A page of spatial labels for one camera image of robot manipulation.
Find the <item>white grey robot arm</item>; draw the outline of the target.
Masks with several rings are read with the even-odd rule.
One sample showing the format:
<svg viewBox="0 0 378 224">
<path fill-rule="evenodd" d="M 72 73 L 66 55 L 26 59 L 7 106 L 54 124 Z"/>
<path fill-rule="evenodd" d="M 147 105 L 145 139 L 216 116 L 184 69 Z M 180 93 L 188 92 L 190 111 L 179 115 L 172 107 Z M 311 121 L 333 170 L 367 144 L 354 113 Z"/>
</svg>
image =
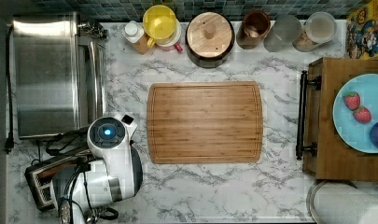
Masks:
<svg viewBox="0 0 378 224">
<path fill-rule="evenodd" d="M 117 114 L 94 121 L 87 130 L 92 161 L 79 160 L 52 179 L 50 192 L 61 224 L 96 224 L 113 220 L 112 203 L 134 197 L 143 182 L 142 163 L 132 148 L 133 118 Z"/>
</svg>

